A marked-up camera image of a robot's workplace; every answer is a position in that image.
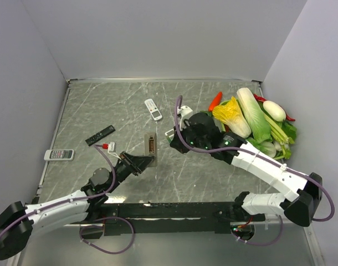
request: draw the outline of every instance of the air conditioner remote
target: air conditioner remote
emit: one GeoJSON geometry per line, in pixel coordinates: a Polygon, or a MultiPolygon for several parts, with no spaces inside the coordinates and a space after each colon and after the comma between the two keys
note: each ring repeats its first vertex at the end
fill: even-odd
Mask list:
{"type": "Polygon", "coordinates": [[[152,99],[145,100],[145,105],[147,106],[147,109],[150,112],[154,121],[158,121],[163,118],[162,114],[159,112],[156,104],[154,103],[152,99]]]}
{"type": "Polygon", "coordinates": [[[74,150],[46,150],[45,161],[71,161],[74,158],[74,150]]]}

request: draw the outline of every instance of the white wall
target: white wall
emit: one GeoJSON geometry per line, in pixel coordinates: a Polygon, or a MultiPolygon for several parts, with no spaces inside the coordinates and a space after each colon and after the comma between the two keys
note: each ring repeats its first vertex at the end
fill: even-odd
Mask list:
{"type": "Polygon", "coordinates": [[[35,194],[65,88],[21,2],[0,0],[0,213],[35,194]]]}
{"type": "MultiPolygon", "coordinates": [[[[309,0],[267,78],[264,94],[296,117],[291,166],[324,178],[335,217],[314,223],[327,265],[338,265],[338,0],[309,0]]],[[[322,201],[317,217],[329,213],[322,201]]]]}
{"type": "Polygon", "coordinates": [[[263,80],[306,0],[22,0],[67,79],[263,80]]]}

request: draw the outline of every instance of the vegetable pile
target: vegetable pile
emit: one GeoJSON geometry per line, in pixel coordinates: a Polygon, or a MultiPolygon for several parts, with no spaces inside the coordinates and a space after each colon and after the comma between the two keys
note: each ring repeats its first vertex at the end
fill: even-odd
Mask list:
{"type": "Polygon", "coordinates": [[[220,92],[209,112],[224,124],[223,129],[228,127],[271,158],[291,157],[290,145],[295,143],[297,129],[288,121],[295,119],[280,105],[256,96],[248,88],[240,88],[237,99],[232,97],[219,104],[221,98],[220,92]]]}

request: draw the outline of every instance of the bok choy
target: bok choy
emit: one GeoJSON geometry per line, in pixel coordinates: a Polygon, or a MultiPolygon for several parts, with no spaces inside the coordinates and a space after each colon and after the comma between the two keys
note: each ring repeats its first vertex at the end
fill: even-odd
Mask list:
{"type": "Polygon", "coordinates": [[[262,143],[264,140],[271,139],[271,128],[264,117],[259,104],[248,88],[240,88],[237,91],[238,100],[243,110],[245,119],[253,132],[254,140],[262,143]]]}

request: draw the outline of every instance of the gray marble surface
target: gray marble surface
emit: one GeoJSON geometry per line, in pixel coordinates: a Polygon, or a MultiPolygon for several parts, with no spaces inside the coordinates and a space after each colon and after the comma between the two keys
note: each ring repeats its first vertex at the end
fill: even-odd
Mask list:
{"type": "MultiPolygon", "coordinates": [[[[206,110],[219,91],[230,99],[241,87],[260,94],[259,84],[231,82],[106,82],[70,84],[54,149],[74,149],[70,162],[50,162],[45,173],[40,202],[70,194],[85,185],[99,167],[109,166],[85,139],[113,125],[116,131],[101,140],[115,141],[116,151],[133,155],[144,152],[144,133],[157,132],[158,166],[127,178],[109,202],[208,202],[232,201],[242,191],[271,193],[268,184],[242,169],[215,160],[210,155],[182,155],[169,147],[164,133],[173,127],[173,108],[178,95],[194,111],[206,110]],[[153,98],[163,119],[154,122],[144,101],[153,98]]],[[[111,162],[116,158],[110,156],[111,162]]]]}

